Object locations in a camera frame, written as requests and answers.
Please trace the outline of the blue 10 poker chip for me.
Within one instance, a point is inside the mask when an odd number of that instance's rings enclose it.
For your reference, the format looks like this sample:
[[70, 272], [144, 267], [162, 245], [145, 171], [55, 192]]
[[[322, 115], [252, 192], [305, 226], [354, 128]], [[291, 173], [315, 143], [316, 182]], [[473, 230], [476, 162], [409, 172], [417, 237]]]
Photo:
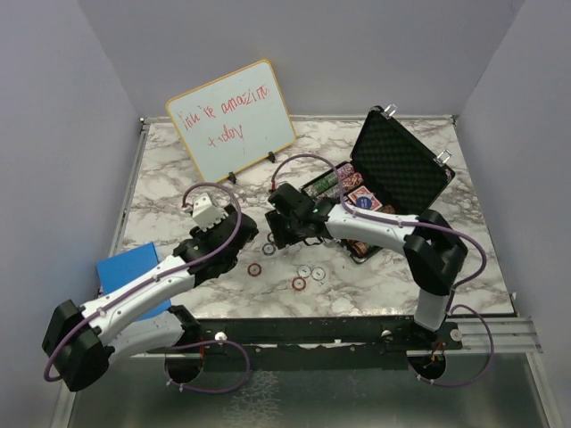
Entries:
[[276, 252], [276, 247], [272, 243], [266, 243], [262, 247], [262, 252], [266, 256], [272, 255]]

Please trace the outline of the red 5 poker chip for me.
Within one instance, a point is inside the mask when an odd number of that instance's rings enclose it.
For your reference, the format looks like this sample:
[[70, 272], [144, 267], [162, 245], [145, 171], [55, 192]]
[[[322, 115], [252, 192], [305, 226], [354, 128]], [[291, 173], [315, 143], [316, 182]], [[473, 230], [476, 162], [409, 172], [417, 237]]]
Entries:
[[296, 291], [303, 291], [307, 286], [305, 279], [301, 276], [297, 276], [292, 281], [292, 287]]
[[259, 276], [261, 274], [261, 265], [258, 263], [252, 263], [247, 268], [247, 273], [249, 276]]

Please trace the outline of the white 1 poker chip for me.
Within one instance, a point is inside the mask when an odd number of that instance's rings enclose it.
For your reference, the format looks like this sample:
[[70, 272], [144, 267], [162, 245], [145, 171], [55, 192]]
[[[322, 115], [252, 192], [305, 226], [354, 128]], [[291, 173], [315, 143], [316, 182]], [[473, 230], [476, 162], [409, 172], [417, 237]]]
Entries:
[[311, 277], [316, 281], [322, 281], [325, 278], [325, 276], [326, 276], [326, 272], [321, 267], [315, 267], [311, 271]]
[[306, 278], [309, 277], [311, 275], [311, 268], [306, 266], [306, 265], [302, 265], [298, 267], [298, 276]]

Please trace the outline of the blue small blind button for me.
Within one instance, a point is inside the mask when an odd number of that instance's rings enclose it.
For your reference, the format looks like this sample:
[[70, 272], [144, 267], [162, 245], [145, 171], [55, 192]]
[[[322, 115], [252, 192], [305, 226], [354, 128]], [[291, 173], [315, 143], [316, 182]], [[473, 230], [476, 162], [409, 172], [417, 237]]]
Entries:
[[372, 208], [373, 201], [366, 196], [361, 196], [357, 199], [355, 205], [361, 209], [370, 210]]

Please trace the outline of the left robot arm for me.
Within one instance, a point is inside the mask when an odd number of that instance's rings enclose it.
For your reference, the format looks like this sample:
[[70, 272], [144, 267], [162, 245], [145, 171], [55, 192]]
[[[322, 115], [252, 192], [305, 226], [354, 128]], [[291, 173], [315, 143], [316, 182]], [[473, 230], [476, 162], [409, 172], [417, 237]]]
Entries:
[[60, 303], [42, 341], [48, 356], [44, 378], [82, 391], [99, 380], [119, 347], [112, 342], [164, 301], [230, 271], [237, 255], [258, 234], [254, 219], [227, 206], [222, 221], [196, 226], [172, 253], [135, 280], [103, 297], [76, 305]]

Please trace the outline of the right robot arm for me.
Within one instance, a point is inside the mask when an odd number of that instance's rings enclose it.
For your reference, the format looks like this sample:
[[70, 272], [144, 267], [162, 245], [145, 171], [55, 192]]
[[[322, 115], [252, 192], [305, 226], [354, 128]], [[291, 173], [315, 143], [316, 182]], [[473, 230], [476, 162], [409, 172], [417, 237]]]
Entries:
[[452, 286], [468, 254], [442, 215], [434, 210], [423, 216], [386, 214], [333, 198], [314, 201], [289, 184], [273, 190], [269, 204], [273, 210], [266, 220], [279, 249], [316, 238], [353, 240], [401, 254], [419, 287], [411, 341], [429, 349], [441, 340]]

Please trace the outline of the red playing card deck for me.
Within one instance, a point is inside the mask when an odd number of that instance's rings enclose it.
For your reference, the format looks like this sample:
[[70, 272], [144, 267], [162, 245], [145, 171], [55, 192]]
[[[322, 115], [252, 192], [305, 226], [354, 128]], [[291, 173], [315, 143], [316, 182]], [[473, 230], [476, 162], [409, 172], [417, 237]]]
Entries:
[[348, 198], [355, 207], [360, 209], [377, 211], [383, 207], [381, 201], [364, 185], [351, 191]]

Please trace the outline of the blue plastic box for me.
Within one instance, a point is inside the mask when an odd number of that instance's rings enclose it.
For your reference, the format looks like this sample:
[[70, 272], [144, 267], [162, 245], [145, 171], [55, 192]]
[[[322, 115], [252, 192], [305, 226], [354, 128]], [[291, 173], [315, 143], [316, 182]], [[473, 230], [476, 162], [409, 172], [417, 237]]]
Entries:
[[142, 274], [155, 268], [159, 258], [153, 243], [146, 243], [96, 263], [100, 293], [119, 290]]

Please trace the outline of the black poker chip case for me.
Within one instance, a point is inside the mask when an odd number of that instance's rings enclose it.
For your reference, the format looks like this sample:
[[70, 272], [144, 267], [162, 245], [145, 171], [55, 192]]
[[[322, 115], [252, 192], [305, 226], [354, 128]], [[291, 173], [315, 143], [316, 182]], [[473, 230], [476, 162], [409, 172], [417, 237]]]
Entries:
[[446, 151], [434, 154], [386, 109], [374, 106], [350, 158], [336, 168], [347, 203], [358, 203], [355, 191], [360, 188], [374, 195], [371, 200], [380, 211], [421, 214], [455, 178], [445, 164], [450, 157]]

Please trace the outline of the white whiteboard yellow frame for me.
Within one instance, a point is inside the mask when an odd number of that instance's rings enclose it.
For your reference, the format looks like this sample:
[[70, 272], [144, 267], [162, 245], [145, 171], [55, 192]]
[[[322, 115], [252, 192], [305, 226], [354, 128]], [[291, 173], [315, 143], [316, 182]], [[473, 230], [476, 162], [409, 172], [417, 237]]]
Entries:
[[171, 98], [166, 111], [206, 182], [225, 180], [296, 140], [267, 60]]

